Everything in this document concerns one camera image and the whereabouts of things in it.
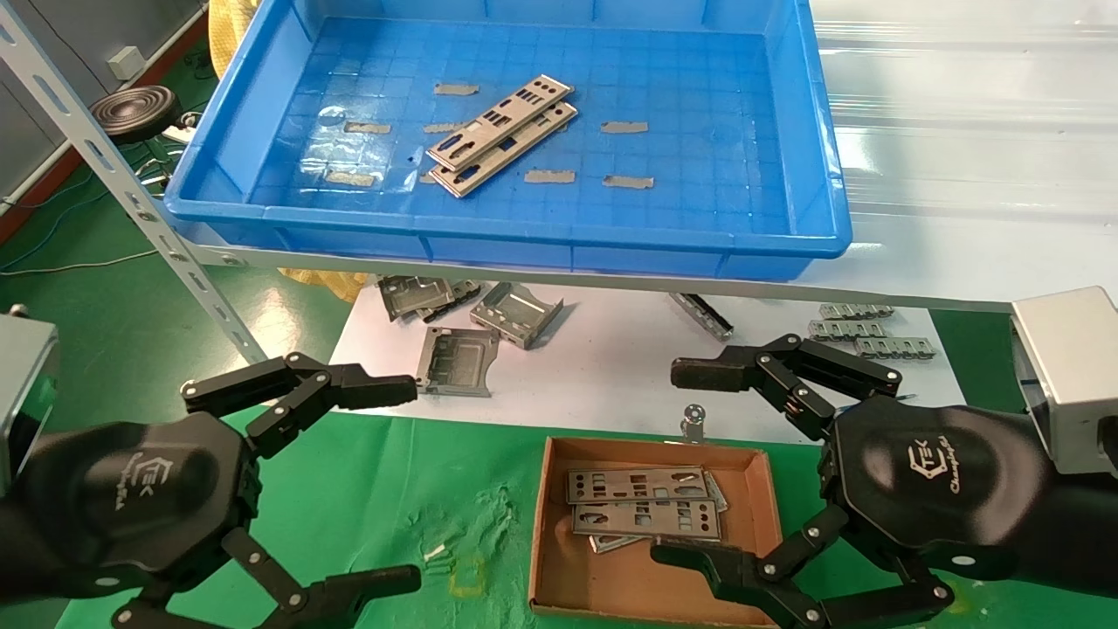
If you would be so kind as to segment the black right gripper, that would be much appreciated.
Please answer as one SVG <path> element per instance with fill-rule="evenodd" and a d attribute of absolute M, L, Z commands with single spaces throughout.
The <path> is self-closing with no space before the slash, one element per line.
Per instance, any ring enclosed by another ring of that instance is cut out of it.
<path fill-rule="evenodd" d="M 659 535 L 652 560 L 697 570 L 714 598 L 754 606 L 779 628 L 927 621 L 955 601 L 928 568 L 1114 598 L 1114 475 L 1059 473 L 1027 417 L 897 402 L 901 381 L 897 370 L 799 335 L 676 358 L 678 389 L 757 391 L 811 441 L 828 438 L 824 494 L 850 514 L 828 505 L 765 556 Z M 835 418 L 811 383 L 866 401 Z M 794 578 L 845 533 L 900 584 L 821 600 L 802 591 Z"/>

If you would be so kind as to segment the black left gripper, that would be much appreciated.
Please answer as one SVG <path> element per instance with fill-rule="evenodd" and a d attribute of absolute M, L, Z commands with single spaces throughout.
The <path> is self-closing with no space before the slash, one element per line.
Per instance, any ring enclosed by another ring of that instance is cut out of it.
<path fill-rule="evenodd" d="M 114 628 L 219 628 L 167 606 L 233 560 L 275 602 L 259 628 L 353 628 L 420 589 L 408 564 L 300 585 L 247 532 L 260 490 L 246 439 L 203 411 L 42 435 L 3 497 L 3 604 L 144 588 Z"/>

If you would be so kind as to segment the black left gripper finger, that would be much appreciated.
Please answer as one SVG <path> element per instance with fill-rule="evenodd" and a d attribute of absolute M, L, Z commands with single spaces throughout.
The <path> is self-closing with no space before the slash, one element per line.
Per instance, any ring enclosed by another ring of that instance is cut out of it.
<path fill-rule="evenodd" d="M 407 404 L 417 398 L 417 382 L 411 375 L 371 377 L 359 363 L 326 365 L 291 353 L 187 383 L 181 397 L 188 411 L 216 418 L 271 402 L 271 410 L 246 427 L 249 450 L 271 459 L 328 411 Z"/>

